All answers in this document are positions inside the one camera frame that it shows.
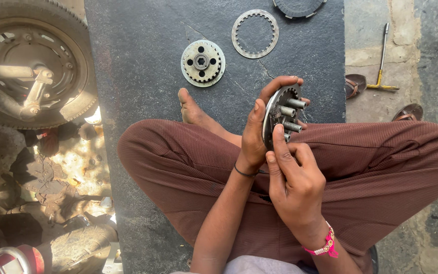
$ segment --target fingernail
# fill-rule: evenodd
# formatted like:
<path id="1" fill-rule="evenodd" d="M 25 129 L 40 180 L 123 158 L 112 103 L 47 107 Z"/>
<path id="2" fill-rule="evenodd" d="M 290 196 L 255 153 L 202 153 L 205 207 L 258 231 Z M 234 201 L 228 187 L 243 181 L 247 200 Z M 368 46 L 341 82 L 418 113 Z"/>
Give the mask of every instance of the fingernail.
<path id="1" fill-rule="evenodd" d="M 273 155 L 271 155 L 271 154 L 266 155 L 266 159 L 267 159 L 269 162 L 275 162 L 275 156 L 273 156 Z"/>

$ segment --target pink rakhi bracelet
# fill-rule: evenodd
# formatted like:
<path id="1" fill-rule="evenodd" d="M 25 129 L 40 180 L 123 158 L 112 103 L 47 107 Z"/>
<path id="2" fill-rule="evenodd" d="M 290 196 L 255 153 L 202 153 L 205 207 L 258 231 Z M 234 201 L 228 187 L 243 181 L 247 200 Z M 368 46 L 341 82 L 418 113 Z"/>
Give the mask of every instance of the pink rakhi bracelet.
<path id="1" fill-rule="evenodd" d="M 327 225 L 329 226 L 329 234 L 327 234 L 327 236 L 325 237 L 325 246 L 323 248 L 312 251 L 306 249 L 304 246 L 302 247 L 305 249 L 305 251 L 313 255 L 324 255 L 327 253 L 333 258 L 337 258 L 337 255 L 339 253 L 337 253 L 334 249 L 334 230 L 332 229 L 331 225 L 329 225 L 329 223 L 327 223 Z"/>

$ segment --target sandal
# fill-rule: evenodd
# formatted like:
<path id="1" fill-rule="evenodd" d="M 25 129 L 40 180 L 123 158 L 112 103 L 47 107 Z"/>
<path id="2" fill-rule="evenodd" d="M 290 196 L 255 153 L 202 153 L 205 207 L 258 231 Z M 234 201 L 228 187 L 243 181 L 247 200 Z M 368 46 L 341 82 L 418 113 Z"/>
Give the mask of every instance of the sandal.
<path id="1" fill-rule="evenodd" d="M 348 74 L 345 76 L 345 98 L 355 96 L 366 90 L 366 77 L 361 74 Z"/>
<path id="2" fill-rule="evenodd" d="M 422 117 L 422 106 L 419 104 L 409 104 L 400 109 L 392 121 L 421 121 Z"/>

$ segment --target tire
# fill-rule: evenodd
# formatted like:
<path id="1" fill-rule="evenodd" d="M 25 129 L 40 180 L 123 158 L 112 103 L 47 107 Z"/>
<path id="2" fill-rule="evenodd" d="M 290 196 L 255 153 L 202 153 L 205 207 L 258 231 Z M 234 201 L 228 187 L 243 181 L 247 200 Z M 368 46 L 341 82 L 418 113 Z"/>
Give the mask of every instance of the tire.
<path id="1" fill-rule="evenodd" d="M 43 256 L 45 274 L 93 273 L 102 270 L 111 242 L 117 241 L 112 227 L 98 224 L 66 233 L 36 249 Z"/>
<path id="2" fill-rule="evenodd" d="M 97 100 L 97 87 L 86 23 L 54 0 L 0 0 L 0 23 L 11 26 L 12 22 L 37 26 L 66 42 L 76 59 L 74 70 L 79 78 L 76 77 L 74 83 L 79 81 L 79 88 L 70 89 L 71 91 L 68 89 L 65 94 L 69 95 L 58 100 L 57 107 L 42 108 L 33 122 L 24 122 L 0 112 L 0 125 L 16 129 L 56 127 L 90 109 Z"/>

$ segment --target bare foot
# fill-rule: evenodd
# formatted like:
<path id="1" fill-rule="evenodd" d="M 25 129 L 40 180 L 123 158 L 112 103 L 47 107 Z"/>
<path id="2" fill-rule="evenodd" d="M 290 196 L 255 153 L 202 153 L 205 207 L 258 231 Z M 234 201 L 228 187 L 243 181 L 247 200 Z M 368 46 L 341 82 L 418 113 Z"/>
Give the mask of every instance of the bare foot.
<path id="1" fill-rule="evenodd" d="M 241 147 L 241 136 L 225 130 L 218 122 L 207 115 L 195 102 L 185 88 L 179 90 L 179 101 L 182 109 L 182 120 L 184 123 L 201 126 L 208 131 L 219 135 L 229 142 Z"/>

